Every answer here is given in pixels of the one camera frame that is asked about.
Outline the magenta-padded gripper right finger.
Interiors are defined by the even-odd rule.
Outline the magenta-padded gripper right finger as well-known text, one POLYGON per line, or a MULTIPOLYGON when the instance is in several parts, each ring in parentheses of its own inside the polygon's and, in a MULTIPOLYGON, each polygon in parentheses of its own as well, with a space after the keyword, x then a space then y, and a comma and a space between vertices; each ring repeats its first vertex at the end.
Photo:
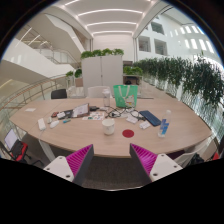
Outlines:
POLYGON ((166 154, 155 154, 141 146, 130 144, 129 153, 144 183, 151 183, 182 169, 166 154))

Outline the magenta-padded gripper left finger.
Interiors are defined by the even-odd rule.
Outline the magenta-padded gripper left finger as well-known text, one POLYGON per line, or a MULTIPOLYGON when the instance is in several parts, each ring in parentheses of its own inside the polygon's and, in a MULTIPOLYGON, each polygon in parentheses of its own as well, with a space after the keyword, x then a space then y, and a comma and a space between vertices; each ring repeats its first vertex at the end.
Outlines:
POLYGON ((93 155, 94 147, 90 144, 67 157, 58 156, 44 170, 76 185, 82 185, 93 155))

